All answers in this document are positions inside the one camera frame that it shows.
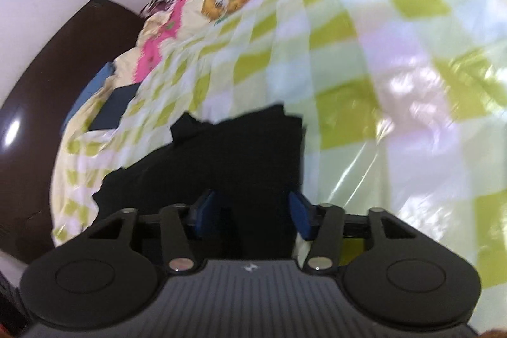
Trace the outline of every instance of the bedsheet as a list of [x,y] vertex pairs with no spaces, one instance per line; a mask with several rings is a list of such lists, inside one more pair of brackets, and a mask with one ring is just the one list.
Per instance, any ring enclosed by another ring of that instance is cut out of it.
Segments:
[[507,0],[250,0],[159,51],[118,129],[61,148],[57,243],[184,111],[218,122],[282,101],[307,128],[306,197],[384,207],[460,254],[483,283],[472,326],[507,327]]

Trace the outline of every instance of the folded black garment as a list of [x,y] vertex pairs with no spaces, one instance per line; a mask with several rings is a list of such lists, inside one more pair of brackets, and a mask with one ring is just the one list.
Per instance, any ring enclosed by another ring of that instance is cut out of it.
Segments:
[[185,113],[171,132],[172,144],[104,178],[93,194],[97,219],[126,207],[155,214],[166,205],[192,204],[211,189],[230,200],[234,228],[224,245],[237,238],[235,252],[222,257],[290,258],[296,230],[287,196],[300,187],[301,118],[286,116],[282,105],[217,125]]
[[120,119],[127,110],[129,102],[135,97],[141,83],[121,86],[112,91],[88,128],[89,131],[100,129],[116,129]]

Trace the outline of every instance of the dark wooden panel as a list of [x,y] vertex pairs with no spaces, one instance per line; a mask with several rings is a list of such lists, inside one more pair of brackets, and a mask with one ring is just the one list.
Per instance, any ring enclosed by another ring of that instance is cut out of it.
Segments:
[[[91,0],[47,43],[0,109],[0,249],[30,262],[53,247],[51,174],[60,128],[80,91],[108,61],[135,45],[141,20]],[[13,123],[19,131],[6,141]]]

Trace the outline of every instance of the gray ribbed panel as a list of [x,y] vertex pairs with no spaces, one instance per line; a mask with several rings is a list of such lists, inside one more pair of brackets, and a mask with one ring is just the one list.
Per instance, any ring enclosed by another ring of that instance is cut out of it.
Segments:
[[157,299],[122,324],[88,332],[36,325],[27,338],[468,338],[466,326],[433,333],[397,331],[356,311],[327,277],[294,261],[210,261],[171,278]]

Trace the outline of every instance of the silver screw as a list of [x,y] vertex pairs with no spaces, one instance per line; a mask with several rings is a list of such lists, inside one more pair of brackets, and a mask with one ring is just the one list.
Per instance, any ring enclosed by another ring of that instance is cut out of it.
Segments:
[[327,270],[333,266],[333,261],[326,256],[314,256],[308,260],[308,266],[317,271]]
[[169,268],[173,271],[188,271],[194,267],[194,262],[189,258],[175,258],[169,262]]

